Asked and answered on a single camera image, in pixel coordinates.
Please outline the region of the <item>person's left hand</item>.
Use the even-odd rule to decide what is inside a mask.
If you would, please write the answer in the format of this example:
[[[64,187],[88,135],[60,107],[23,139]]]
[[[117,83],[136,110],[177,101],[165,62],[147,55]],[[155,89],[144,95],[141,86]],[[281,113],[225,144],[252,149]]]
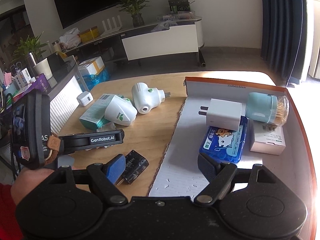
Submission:
[[[18,205],[24,197],[31,193],[33,189],[35,189],[53,172],[54,170],[48,168],[30,170],[24,167],[10,189],[14,203]]]

